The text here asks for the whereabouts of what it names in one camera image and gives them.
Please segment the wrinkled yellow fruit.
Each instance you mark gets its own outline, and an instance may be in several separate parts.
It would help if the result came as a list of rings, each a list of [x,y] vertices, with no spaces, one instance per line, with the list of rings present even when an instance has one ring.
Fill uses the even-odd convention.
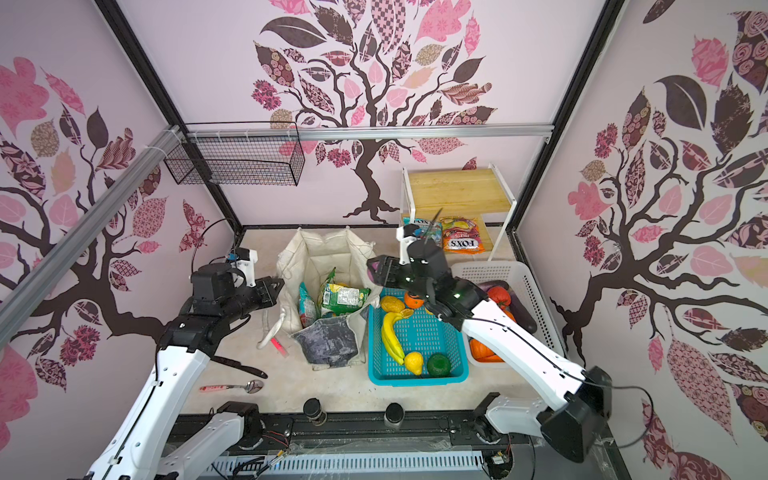
[[[380,298],[380,308],[387,313],[400,313],[406,309],[406,305],[397,297],[383,296]]]

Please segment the purple onion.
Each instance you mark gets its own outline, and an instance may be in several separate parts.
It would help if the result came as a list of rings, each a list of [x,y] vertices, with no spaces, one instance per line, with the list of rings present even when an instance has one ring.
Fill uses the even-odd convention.
[[[379,268],[378,262],[374,262],[373,264],[370,264],[367,266],[367,275],[369,280],[374,284],[377,284],[377,285],[381,284],[382,280],[381,280],[380,268]]]

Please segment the green yellow snack bag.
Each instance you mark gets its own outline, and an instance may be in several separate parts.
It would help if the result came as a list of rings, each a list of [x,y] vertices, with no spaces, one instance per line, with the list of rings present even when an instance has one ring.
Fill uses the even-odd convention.
[[[353,288],[334,283],[331,286],[330,301],[320,303],[321,314],[343,316],[354,313],[363,308],[369,295],[369,289]]]
[[[320,294],[318,300],[320,303],[327,303],[330,301],[331,286],[334,284],[336,276],[336,268],[330,270],[325,280],[321,284]]]

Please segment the teal snack bag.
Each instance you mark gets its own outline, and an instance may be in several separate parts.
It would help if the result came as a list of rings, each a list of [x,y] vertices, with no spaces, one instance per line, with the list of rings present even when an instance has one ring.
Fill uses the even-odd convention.
[[[299,286],[298,313],[303,328],[311,326],[318,318],[318,307],[304,282]]]

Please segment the cream canvas grocery bag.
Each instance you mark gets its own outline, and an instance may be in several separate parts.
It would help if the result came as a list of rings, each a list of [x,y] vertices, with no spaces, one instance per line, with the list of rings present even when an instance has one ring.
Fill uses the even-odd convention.
[[[374,244],[346,228],[321,235],[298,230],[278,255],[279,317],[261,341],[284,333],[315,371],[366,362],[366,310],[382,289],[367,276]]]

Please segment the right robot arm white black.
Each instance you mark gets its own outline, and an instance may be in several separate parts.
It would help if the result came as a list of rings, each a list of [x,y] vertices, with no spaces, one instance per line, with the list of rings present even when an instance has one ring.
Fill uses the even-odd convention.
[[[562,457],[584,462],[611,416],[611,377],[599,367],[586,370],[541,343],[481,287],[454,276],[434,241],[416,240],[406,255],[406,262],[387,255],[368,260],[369,279],[422,298],[440,321],[488,346],[541,398],[538,406],[528,407],[503,396],[492,398],[477,411],[480,431],[537,436]]]

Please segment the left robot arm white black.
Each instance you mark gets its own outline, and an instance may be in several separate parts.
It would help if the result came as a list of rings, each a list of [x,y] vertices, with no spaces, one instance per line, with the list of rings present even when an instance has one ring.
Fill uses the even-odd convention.
[[[257,408],[225,408],[172,453],[163,452],[221,341],[245,325],[251,312],[276,306],[284,287],[281,278],[256,278],[250,260],[203,265],[190,282],[192,294],[167,324],[145,385],[86,478],[197,479],[230,447],[259,441]]]

